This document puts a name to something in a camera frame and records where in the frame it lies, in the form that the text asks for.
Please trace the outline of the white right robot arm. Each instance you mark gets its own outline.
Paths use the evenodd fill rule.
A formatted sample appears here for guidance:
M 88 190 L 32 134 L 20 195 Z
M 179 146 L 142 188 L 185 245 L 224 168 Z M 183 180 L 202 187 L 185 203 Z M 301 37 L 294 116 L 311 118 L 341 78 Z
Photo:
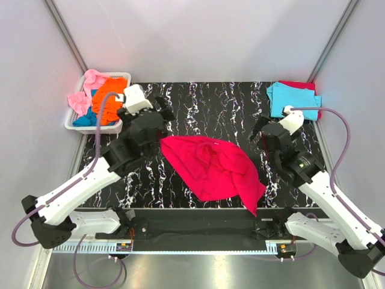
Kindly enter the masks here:
M 363 279 L 384 258 L 384 228 L 362 213 L 333 184 L 324 166 L 310 153 L 298 151 L 294 140 L 303 120 L 288 117 L 274 122 L 262 117 L 248 139 L 257 140 L 273 170 L 289 185 L 298 188 L 326 213 L 335 227 L 309 219 L 293 208 L 285 208 L 273 223 L 278 238 L 304 238 L 336 256 L 353 276 Z

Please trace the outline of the magenta t shirt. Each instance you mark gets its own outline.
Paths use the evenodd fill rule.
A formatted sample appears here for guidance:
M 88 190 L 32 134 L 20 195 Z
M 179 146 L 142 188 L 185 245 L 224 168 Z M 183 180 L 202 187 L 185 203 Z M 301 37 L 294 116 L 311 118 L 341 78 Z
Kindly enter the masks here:
M 239 196 L 246 209 L 257 215 L 266 187 L 239 146 L 201 135 L 170 136 L 161 140 L 161 152 L 200 201 Z

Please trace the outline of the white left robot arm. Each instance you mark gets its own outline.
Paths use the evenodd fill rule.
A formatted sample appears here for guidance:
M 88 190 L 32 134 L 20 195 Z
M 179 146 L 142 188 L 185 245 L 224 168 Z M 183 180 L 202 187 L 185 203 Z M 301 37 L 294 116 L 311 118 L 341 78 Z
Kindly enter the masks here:
M 159 110 L 147 99 L 135 98 L 130 112 L 121 108 L 118 115 L 127 128 L 108 146 L 100 146 L 95 136 L 94 161 L 73 178 L 52 192 L 27 196 L 22 200 L 26 216 L 37 244 L 53 249 L 70 238 L 94 235 L 97 239 L 123 239 L 128 236 L 131 222 L 123 210 L 108 208 L 99 212 L 77 212 L 76 208 L 103 188 L 127 176 L 146 158 L 160 152 L 160 141 L 168 134 L 167 123 L 175 119 L 162 97 L 156 98 Z

